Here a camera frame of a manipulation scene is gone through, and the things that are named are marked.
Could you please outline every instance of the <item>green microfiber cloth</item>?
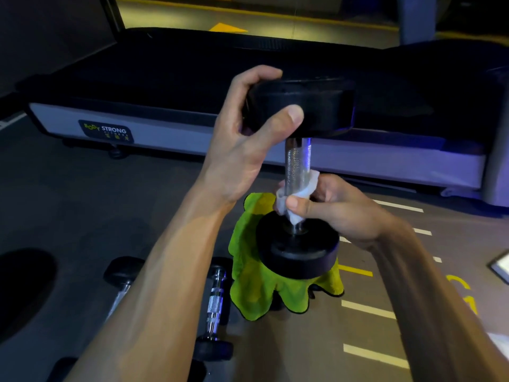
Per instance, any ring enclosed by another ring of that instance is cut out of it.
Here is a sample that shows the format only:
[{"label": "green microfiber cloth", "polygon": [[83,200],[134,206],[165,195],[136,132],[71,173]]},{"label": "green microfiber cloth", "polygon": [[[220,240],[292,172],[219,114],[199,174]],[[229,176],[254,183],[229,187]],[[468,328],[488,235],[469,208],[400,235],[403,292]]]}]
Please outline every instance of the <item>green microfiber cloth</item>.
[{"label": "green microfiber cloth", "polygon": [[275,195],[251,193],[244,201],[244,213],[233,230],[228,246],[233,256],[232,288],[230,296],[247,320],[257,320],[270,308],[274,291],[279,292],[284,305],[292,312],[304,313],[308,309],[308,288],[321,287],[332,296],[344,292],[340,270],[336,263],[327,273],[309,280],[295,280],[275,274],[258,256],[256,227],[260,219],[272,211]]}]

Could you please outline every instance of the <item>white wipe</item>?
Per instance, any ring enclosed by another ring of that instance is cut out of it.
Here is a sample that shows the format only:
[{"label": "white wipe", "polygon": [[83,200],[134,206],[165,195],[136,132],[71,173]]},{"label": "white wipe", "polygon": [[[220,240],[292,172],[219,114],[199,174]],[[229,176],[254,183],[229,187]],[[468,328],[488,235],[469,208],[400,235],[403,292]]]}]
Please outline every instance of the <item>white wipe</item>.
[{"label": "white wipe", "polygon": [[[317,170],[310,170],[309,171],[309,184],[302,189],[300,192],[293,193],[292,196],[301,197],[308,199],[311,194],[316,190],[318,185],[318,176],[320,175],[320,172]],[[299,222],[301,222],[304,218],[301,216],[296,215],[295,213],[290,212],[286,209],[286,198],[287,196],[284,195],[284,186],[279,188],[279,190],[276,193],[276,207],[277,212],[281,215],[287,214],[289,218],[289,222],[292,223],[292,225],[295,225]]]}]

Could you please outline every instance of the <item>person's right arm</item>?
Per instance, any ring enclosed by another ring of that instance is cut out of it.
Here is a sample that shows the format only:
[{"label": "person's right arm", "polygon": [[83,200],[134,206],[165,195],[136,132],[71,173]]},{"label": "person's right arm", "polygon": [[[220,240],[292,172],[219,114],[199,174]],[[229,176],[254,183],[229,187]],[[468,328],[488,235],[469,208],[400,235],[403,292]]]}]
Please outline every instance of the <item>person's right arm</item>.
[{"label": "person's right arm", "polygon": [[415,232],[336,175],[320,175],[316,202],[287,208],[320,218],[375,258],[416,382],[509,381],[509,363]]}]

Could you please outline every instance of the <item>person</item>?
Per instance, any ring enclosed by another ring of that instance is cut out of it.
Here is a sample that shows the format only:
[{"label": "person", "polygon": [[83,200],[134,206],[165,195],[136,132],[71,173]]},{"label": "person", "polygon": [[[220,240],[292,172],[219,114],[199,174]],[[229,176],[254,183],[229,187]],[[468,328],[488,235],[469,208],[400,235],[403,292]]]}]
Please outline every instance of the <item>person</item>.
[{"label": "person", "polygon": [[[198,179],[67,382],[187,380],[221,222],[249,190],[268,150],[304,117],[299,106],[290,105],[255,134],[243,135],[241,109],[249,87],[281,75],[276,68],[257,66],[232,80]],[[372,253],[415,381],[509,380],[505,358],[409,224],[335,175],[320,176],[314,197],[315,202],[290,196],[287,207],[302,217],[325,220]]]}]

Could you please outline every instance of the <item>forearm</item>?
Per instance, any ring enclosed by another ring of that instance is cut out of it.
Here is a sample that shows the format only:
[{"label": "forearm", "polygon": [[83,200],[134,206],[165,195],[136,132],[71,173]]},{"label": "forearm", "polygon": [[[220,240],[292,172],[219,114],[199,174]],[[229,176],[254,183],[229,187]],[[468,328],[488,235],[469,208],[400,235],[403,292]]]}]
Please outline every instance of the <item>forearm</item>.
[{"label": "forearm", "polygon": [[194,187],[67,382],[186,381],[203,288],[228,209]]},{"label": "forearm", "polygon": [[507,379],[509,364],[409,225],[396,222],[370,251],[416,382]]}]

